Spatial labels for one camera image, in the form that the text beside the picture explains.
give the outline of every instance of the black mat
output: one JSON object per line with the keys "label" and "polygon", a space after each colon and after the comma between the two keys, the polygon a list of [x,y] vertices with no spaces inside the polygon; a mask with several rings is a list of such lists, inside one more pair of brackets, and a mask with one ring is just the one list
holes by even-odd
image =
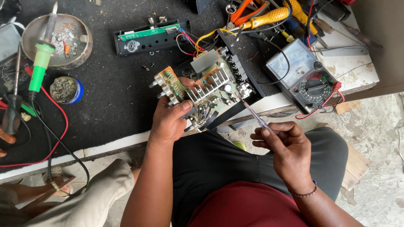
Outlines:
{"label": "black mat", "polygon": [[[34,18],[51,12],[54,0],[21,0],[21,3],[22,12],[17,20],[27,25]],[[62,106],[69,117],[69,130],[63,141],[72,151],[76,151],[148,131],[157,104],[156,95],[161,92],[159,88],[150,89],[148,85],[155,74],[168,65],[174,66],[184,57],[177,48],[160,51],[154,56],[117,57],[113,31],[146,25],[147,19],[152,16],[167,16],[169,20],[189,18],[192,33],[199,37],[225,26],[227,15],[224,7],[229,2],[214,0],[201,16],[192,12],[183,0],[103,0],[101,6],[95,6],[89,0],[58,0],[58,4],[58,13],[74,15],[89,27],[94,43],[91,56],[84,65],[63,72],[79,79],[85,90],[77,104]],[[276,38],[274,42],[285,45],[286,41]],[[265,59],[276,52],[274,47],[242,35],[235,49],[257,81],[269,82],[261,67]],[[258,50],[257,56],[249,60]],[[149,72],[141,66],[150,67],[152,63],[155,65]],[[48,88],[58,76],[61,73],[51,73],[50,78],[44,81],[44,86]],[[263,86],[262,89],[266,95],[280,93],[273,85]],[[65,124],[60,111],[43,93],[38,95],[37,101],[44,110],[46,122],[61,135]],[[7,145],[0,144],[1,148],[9,151],[6,157],[0,159],[1,165],[36,162],[46,157],[48,146],[43,127],[37,119],[29,121],[28,125],[33,134],[28,146],[7,149]],[[24,143],[26,136],[27,130],[21,125],[17,145]],[[65,154],[67,152],[59,146],[53,157]],[[0,168],[0,172],[7,170],[10,168]]]}

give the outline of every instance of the khaki pants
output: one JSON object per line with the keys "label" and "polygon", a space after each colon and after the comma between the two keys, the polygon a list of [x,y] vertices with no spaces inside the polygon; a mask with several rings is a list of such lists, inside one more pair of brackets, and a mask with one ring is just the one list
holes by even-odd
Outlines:
{"label": "khaki pants", "polygon": [[91,179],[84,194],[70,197],[23,226],[102,227],[115,200],[128,193],[134,185],[130,166],[117,159]]}

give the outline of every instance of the screw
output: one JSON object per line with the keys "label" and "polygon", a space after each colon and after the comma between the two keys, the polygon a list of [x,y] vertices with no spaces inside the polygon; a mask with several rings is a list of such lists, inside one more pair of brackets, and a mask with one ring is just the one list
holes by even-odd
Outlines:
{"label": "screw", "polygon": [[150,69],[147,68],[146,66],[142,65],[142,67],[143,67],[147,72],[150,71]]}

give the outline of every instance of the green shoe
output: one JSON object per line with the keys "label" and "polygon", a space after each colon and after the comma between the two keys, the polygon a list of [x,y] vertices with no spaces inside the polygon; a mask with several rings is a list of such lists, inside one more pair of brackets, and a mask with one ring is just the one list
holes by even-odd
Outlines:
{"label": "green shoe", "polygon": [[236,147],[240,148],[243,151],[247,151],[246,146],[242,142],[234,142],[233,143]]}

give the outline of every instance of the yellow wire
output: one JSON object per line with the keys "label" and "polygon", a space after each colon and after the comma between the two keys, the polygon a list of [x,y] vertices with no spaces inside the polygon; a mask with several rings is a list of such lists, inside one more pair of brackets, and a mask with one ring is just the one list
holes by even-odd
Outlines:
{"label": "yellow wire", "polygon": [[[224,29],[224,28],[220,28],[220,30],[221,31],[225,31],[225,32],[228,32],[228,33],[230,33],[230,34],[232,34],[233,36],[237,36],[236,34],[234,34],[233,32],[231,32],[231,31],[229,31],[229,30],[226,30],[226,29]],[[214,30],[213,32],[211,32],[211,33],[209,33],[209,34],[207,34],[207,35],[204,35],[204,36],[202,36],[202,37],[200,37],[199,39],[198,39],[198,41],[196,41],[196,44],[195,44],[195,46],[196,46],[196,56],[198,56],[198,54],[199,54],[199,41],[201,41],[201,40],[203,40],[204,38],[207,38],[207,37],[209,37],[209,36],[211,36],[213,33],[215,33],[216,32],[216,30]]]}

